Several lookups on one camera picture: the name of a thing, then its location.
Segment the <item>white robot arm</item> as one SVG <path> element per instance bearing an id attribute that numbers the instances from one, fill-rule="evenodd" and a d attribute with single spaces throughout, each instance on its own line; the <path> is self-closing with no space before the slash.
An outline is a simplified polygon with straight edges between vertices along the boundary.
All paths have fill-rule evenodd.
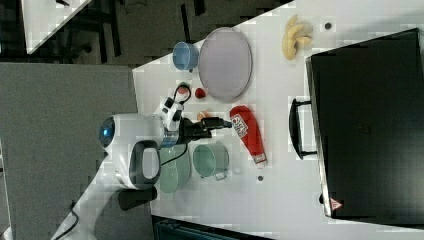
<path id="1" fill-rule="evenodd" d="M 79 200 L 70 206 L 51 240 L 96 240 L 96 221 L 111 196 L 120 190 L 147 191 L 154 188 L 161 172 L 159 150 L 210 138 L 216 129 L 232 123 L 219 117 L 198 122 L 180 113 L 116 114 L 101 125 L 99 143 L 106 156 Z"/>

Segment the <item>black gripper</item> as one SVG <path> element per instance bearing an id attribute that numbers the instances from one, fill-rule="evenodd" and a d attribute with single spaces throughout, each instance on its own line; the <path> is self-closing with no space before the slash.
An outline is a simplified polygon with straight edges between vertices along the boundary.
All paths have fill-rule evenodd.
<path id="1" fill-rule="evenodd" d="M 230 128 L 231 122 L 219 117 L 202 118 L 199 122 L 193 123 L 188 118 L 183 118 L 179 126 L 179 144 L 188 144 L 191 141 L 208 139 L 212 137 L 212 131 Z"/>

